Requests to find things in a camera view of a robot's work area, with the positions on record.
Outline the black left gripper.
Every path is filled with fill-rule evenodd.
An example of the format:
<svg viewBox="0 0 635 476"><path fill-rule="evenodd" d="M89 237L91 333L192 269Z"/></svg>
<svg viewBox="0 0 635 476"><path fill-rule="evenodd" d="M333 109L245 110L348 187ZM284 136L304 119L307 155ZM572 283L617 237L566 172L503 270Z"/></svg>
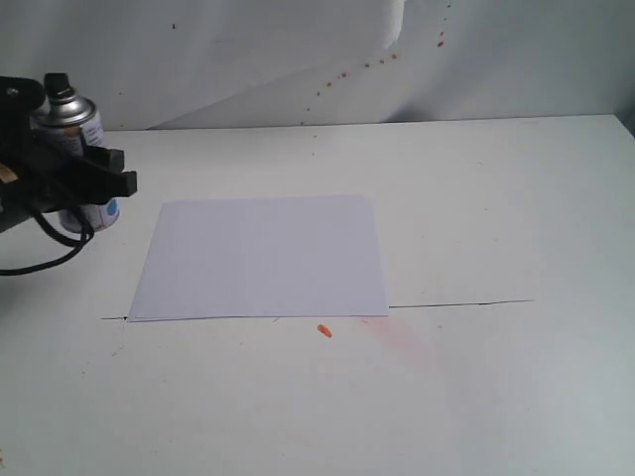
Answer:
<svg viewBox="0 0 635 476"><path fill-rule="evenodd" d="M3 213L48 213L137 192L137 173L124 172L123 151L84 146L77 155L39 133L33 139L31 150L20 158L1 157Z"/></svg>

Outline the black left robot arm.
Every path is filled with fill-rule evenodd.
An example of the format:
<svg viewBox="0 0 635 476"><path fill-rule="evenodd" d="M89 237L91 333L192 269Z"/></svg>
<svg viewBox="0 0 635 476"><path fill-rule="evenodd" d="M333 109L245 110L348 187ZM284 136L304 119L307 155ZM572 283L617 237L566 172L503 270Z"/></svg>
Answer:
<svg viewBox="0 0 635 476"><path fill-rule="evenodd" d="M137 173L125 169L124 152L86 146L63 149L41 133L22 145L1 146L1 230L72 205L104 205L138 191Z"/></svg>

